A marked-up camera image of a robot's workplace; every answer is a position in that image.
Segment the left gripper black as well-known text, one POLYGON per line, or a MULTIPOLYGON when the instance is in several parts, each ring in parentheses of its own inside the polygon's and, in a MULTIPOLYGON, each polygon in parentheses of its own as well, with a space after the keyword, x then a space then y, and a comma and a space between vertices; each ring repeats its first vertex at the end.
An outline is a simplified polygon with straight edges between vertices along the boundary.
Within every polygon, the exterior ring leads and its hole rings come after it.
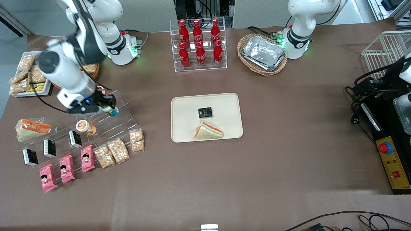
POLYGON ((410 93, 410 83, 399 77, 405 67, 410 66, 410 61, 405 62, 405 58, 401 58, 386 69, 384 75, 384 90, 394 91, 397 94, 410 93))

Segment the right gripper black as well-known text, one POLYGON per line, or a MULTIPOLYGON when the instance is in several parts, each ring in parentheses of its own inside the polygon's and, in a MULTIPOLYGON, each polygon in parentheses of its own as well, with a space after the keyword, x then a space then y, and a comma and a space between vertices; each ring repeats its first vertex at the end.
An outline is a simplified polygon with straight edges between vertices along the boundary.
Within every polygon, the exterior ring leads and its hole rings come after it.
POLYGON ((115 96, 67 96, 67 113, 72 115, 94 115, 101 114, 104 111, 106 114, 111 113, 111 109, 117 111, 117 99, 115 96))

